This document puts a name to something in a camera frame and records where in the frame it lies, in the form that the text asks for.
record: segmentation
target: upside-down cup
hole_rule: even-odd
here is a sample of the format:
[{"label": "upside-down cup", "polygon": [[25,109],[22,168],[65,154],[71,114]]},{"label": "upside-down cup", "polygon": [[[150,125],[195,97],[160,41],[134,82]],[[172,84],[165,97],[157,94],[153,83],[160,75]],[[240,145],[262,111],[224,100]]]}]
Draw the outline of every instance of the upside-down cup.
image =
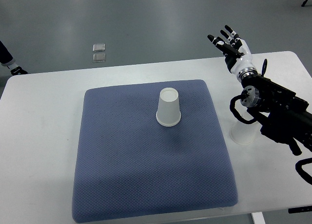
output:
[{"label": "upside-down cup", "polygon": [[180,121],[179,94],[174,88],[164,88],[160,91],[156,119],[165,127],[172,127]]}]

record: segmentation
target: white paper cup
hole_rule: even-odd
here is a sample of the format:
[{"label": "white paper cup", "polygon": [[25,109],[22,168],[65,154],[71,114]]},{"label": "white paper cup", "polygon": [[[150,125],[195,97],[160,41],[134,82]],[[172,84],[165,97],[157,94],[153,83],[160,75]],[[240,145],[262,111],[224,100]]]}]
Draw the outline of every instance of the white paper cup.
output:
[{"label": "white paper cup", "polygon": [[172,127],[180,121],[179,94],[174,88],[165,88],[160,91],[156,119],[165,127]]},{"label": "white paper cup", "polygon": [[[244,112],[242,117],[246,120],[251,120],[253,117]],[[252,141],[256,134],[260,133],[260,123],[254,122],[252,124],[244,124],[240,121],[237,121],[230,129],[230,136],[232,140],[240,145],[248,145]]]}]

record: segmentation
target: floor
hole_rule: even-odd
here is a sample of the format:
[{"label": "floor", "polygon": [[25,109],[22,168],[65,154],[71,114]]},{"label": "floor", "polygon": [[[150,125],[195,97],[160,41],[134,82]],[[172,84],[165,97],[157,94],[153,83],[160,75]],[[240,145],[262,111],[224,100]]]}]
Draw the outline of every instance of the floor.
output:
[{"label": "floor", "polygon": [[[43,73],[219,57],[207,35],[219,36],[227,24],[253,54],[293,51],[312,75],[312,0],[301,7],[303,1],[0,0],[0,40],[18,65]],[[93,63],[96,43],[106,44],[105,62]],[[270,61],[268,69],[274,69]],[[0,69],[0,94],[9,78],[9,70]],[[267,224],[310,224],[312,213],[280,210],[264,218]],[[188,223],[253,221],[246,214]]]}]

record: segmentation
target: blue cushion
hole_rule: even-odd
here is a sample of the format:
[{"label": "blue cushion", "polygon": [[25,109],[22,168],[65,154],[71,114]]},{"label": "blue cushion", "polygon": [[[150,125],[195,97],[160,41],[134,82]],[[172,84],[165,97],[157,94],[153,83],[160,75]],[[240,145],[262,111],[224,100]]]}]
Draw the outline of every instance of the blue cushion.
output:
[{"label": "blue cushion", "polygon": [[[179,93],[181,121],[156,120],[159,93]],[[233,206],[234,173],[203,80],[85,94],[72,214],[77,223]]]}]

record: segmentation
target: robotic arm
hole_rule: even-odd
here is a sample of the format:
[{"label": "robotic arm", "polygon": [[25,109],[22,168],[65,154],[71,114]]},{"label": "robotic arm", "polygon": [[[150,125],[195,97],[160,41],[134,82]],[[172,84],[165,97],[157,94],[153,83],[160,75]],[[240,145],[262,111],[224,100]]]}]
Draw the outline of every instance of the robotic arm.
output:
[{"label": "robotic arm", "polygon": [[[226,25],[225,29],[230,35],[223,30],[221,34],[228,43],[212,35],[208,35],[208,39],[223,53],[229,71],[236,75],[243,87],[241,95],[231,100],[231,112],[245,124],[258,121],[262,125],[260,131],[264,136],[289,145],[294,155],[301,154],[295,139],[312,151],[312,114],[306,111],[308,102],[297,97],[295,92],[264,77],[267,60],[264,60],[262,73],[259,74],[252,64],[252,54],[246,42],[229,26]],[[235,109],[237,100],[247,107],[247,112],[254,119],[247,121],[239,115]],[[266,117],[261,112],[270,114]],[[296,170],[312,185],[312,177],[301,168],[307,163],[312,163],[312,158],[299,161]]]}]

